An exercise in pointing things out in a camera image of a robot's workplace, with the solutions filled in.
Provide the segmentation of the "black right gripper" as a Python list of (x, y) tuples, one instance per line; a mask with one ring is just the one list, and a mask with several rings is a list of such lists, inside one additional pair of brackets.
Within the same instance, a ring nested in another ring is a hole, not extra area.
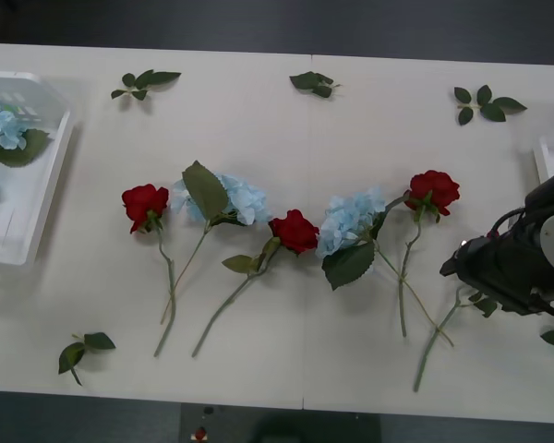
[(526, 269), (516, 263), (503, 263), (497, 245), (484, 236), (463, 242), (441, 265), (440, 274), (455, 275), (508, 311), (521, 316), (539, 314), (541, 308), (532, 295), (534, 284)]

